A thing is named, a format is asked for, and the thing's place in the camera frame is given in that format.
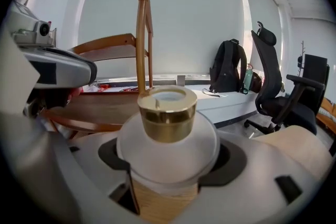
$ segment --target office chair armrest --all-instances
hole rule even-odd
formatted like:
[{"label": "office chair armrest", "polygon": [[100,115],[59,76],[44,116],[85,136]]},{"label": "office chair armrest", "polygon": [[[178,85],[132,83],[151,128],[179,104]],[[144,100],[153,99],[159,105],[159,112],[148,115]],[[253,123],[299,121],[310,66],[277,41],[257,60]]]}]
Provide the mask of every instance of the office chair armrest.
[{"label": "office chair armrest", "polygon": [[[292,76],[292,75],[287,75],[286,78],[289,79],[288,77],[294,77],[295,79],[299,78],[299,77]],[[288,116],[288,114],[292,111],[293,107],[299,101],[303,91],[306,88],[310,88],[310,86],[306,86],[303,83],[297,82],[297,83],[294,83],[294,84],[295,84],[294,89],[292,90],[292,93],[290,94],[287,103],[283,106],[283,108],[279,112],[278,116],[275,117],[274,119],[272,119],[272,122],[274,122],[275,124],[279,124],[279,123],[282,123],[284,121],[284,119]]]},{"label": "office chair armrest", "polygon": [[294,84],[301,84],[304,86],[309,86],[309,87],[313,87],[315,89],[320,89],[320,90],[324,90],[324,84],[323,83],[319,83],[315,80],[312,79],[307,79],[307,78],[302,78],[302,77],[298,77],[298,76],[293,76],[293,75],[287,75],[286,79],[291,80],[292,82],[294,82]]}]

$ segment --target white disc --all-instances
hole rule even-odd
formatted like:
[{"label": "white disc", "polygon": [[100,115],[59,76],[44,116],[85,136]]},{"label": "white disc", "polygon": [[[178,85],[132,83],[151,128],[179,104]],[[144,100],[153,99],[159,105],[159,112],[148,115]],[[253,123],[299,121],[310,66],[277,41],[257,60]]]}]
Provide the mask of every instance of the white disc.
[{"label": "white disc", "polygon": [[131,117],[118,132],[118,156],[131,165],[131,176],[157,191],[195,184],[215,164],[219,138],[213,124],[196,112],[191,133],[175,143],[151,139],[142,125],[140,113]]}]

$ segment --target gold tip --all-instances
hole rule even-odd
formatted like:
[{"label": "gold tip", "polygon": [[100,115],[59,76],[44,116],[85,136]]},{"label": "gold tip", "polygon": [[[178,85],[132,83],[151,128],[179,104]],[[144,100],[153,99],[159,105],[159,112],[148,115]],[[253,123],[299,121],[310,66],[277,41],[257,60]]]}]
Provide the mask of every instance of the gold tip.
[{"label": "gold tip", "polygon": [[187,137],[193,127],[197,95],[184,87],[159,86],[138,97],[143,127],[152,139],[174,143]]}]

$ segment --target black office chair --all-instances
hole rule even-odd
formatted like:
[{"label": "black office chair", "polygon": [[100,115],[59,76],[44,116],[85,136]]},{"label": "black office chair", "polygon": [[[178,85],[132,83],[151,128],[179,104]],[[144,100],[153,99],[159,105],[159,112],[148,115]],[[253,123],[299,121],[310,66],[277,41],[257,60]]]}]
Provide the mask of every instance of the black office chair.
[{"label": "black office chair", "polygon": [[282,124],[286,127],[298,125],[316,134],[316,120],[314,112],[307,106],[298,103],[298,100],[305,89],[314,91],[324,89],[324,84],[311,79],[287,75],[286,78],[294,82],[294,89],[289,96],[276,97],[281,89],[281,73],[274,45],[277,42],[276,36],[258,22],[257,34],[252,32],[254,44],[257,47],[262,67],[264,68],[265,80],[256,99],[256,107],[260,114],[271,116],[272,123],[268,127],[261,126],[251,120],[244,123],[245,127],[252,125],[264,134],[278,131]]},{"label": "black office chair", "polygon": [[[324,84],[325,87],[327,87],[330,70],[327,58],[309,54],[306,54],[304,58],[305,63],[302,77],[320,82]],[[312,92],[306,89],[302,93],[298,102],[309,107],[314,112],[314,114],[317,115],[321,107],[325,90],[326,89],[316,89],[314,92]]]}]

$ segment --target office chair headrest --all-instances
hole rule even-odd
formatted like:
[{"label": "office chair headrest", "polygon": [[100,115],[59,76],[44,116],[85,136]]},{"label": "office chair headrest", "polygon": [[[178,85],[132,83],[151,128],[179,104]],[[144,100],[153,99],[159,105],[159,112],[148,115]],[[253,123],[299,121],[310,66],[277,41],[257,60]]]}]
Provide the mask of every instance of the office chair headrest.
[{"label": "office chair headrest", "polygon": [[257,31],[257,35],[259,38],[265,42],[267,45],[274,46],[277,43],[276,36],[262,25],[261,22],[257,22],[259,25],[259,29]]}]

